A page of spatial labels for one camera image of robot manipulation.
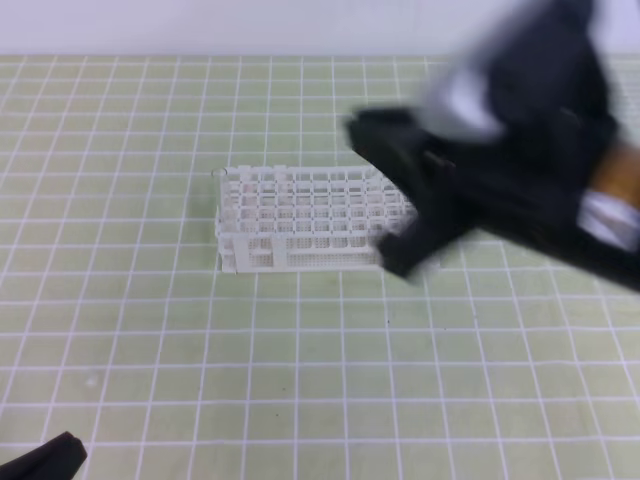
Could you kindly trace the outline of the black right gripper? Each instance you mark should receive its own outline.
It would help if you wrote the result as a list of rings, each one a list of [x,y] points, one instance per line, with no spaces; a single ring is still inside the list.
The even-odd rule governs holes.
[[[358,108],[344,120],[354,153],[418,210],[376,244],[407,280],[476,229],[632,291],[639,289],[639,149],[609,115],[562,112],[490,144],[439,140],[411,108]]]

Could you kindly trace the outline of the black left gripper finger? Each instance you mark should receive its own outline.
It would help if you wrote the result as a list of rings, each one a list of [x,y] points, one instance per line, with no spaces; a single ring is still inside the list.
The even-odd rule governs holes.
[[[88,454],[82,441],[64,432],[1,466],[1,480],[71,480]]]

